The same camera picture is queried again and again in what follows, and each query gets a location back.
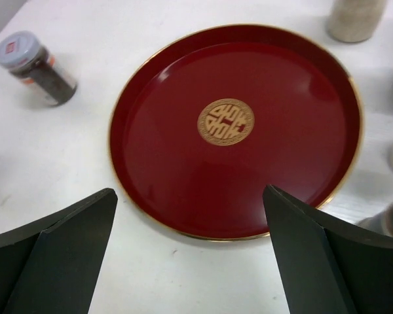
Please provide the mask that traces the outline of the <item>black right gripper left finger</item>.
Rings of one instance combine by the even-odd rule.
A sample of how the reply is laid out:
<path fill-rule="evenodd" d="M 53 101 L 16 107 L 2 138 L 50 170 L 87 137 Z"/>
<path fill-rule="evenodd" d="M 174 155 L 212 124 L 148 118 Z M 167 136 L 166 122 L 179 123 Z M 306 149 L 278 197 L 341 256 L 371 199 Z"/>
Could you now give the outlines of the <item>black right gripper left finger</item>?
<path fill-rule="evenodd" d="M 104 188 L 0 234 L 0 313 L 88 313 L 117 201 Z"/>

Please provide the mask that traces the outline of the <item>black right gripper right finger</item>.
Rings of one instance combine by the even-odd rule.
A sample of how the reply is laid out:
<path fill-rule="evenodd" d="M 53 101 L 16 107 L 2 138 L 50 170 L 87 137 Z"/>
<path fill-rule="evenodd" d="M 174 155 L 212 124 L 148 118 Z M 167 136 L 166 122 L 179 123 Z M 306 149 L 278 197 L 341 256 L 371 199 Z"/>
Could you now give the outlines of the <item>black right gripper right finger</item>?
<path fill-rule="evenodd" d="M 290 313 L 393 313 L 393 235 L 271 185 L 263 203 Z"/>

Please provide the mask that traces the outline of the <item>small black-lid spice bottle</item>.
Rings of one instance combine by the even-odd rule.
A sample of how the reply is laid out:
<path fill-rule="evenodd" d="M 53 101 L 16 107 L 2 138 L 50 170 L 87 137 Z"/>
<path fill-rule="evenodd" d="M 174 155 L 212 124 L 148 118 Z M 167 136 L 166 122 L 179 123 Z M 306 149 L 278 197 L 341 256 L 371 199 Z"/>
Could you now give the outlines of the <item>small black-lid spice bottle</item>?
<path fill-rule="evenodd" d="M 384 236 L 393 237 L 393 203 L 384 211 L 362 219 L 356 225 Z"/>

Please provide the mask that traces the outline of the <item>white-lid dark sauce jar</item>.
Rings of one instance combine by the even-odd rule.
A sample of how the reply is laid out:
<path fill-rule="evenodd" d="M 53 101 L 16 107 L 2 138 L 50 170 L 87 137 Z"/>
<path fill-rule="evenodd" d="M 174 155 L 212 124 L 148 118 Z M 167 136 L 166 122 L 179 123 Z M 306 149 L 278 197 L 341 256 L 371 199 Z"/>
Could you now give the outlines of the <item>white-lid dark sauce jar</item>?
<path fill-rule="evenodd" d="M 30 31 L 0 42 L 0 66 L 49 105 L 67 103 L 77 90 L 77 81 Z"/>

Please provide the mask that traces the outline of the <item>clear-lid pale spice grinder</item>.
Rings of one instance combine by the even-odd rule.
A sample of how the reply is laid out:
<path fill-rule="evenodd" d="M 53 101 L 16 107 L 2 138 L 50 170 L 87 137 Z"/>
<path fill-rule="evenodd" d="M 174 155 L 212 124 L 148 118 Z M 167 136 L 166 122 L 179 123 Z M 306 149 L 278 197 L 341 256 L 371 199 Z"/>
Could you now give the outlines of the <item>clear-lid pale spice grinder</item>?
<path fill-rule="evenodd" d="M 370 39 L 387 3 L 386 0 L 334 1 L 327 19 L 328 34 L 343 43 L 360 43 Z"/>

